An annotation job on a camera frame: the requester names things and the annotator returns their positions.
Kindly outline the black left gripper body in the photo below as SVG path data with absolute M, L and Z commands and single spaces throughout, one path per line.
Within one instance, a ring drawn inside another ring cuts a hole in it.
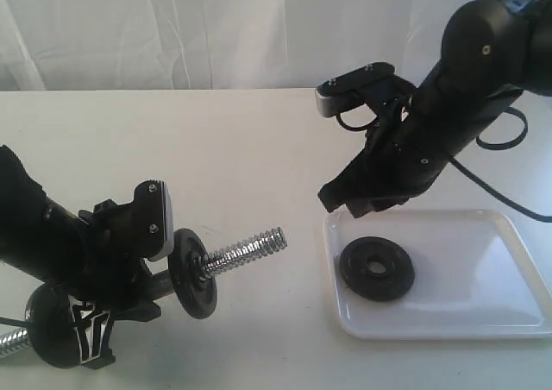
M 152 321 L 161 310 L 146 292 L 152 278 L 147 259 L 132 244 L 132 201 L 118 204 L 106 199 L 72 217 L 70 228 L 78 241 L 72 256 L 77 265 L 62 264 L 66 272 L 54 288 L 77 299 L 99 302 L 116 320 Z

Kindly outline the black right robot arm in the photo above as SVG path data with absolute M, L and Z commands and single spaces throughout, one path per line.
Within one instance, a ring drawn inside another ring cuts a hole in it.
M 440 56 L 419 85 L 372 62 L 315 90 L 323 117 L 366 106 L 361 151 L 317 196 L 354 217 L 402 205 L 526 92 L 551 93 L 551 0 L 473 0 L 449 19 Z

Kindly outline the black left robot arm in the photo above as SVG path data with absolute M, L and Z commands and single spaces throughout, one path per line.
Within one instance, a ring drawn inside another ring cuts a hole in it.
M 145 293 L 147 264 L 171 252 L 172 220 L 166 185 L 154 179 L 129 203 L 71 213 L 2 147 L 1 260 L 40 282 L 17 323 L 22 339 L 56 368 L 112 364 L 114 324 L 160 315 Z

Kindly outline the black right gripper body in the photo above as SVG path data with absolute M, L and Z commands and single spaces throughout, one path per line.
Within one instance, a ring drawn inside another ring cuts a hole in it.
M 429 117 L 393 125 L 380 119 L 366 126 L 365 137 L 348 165 L 366 168 L 366 197 L 405 197 L 406 203 L 426 192 L 449 162 L 453 124 Z

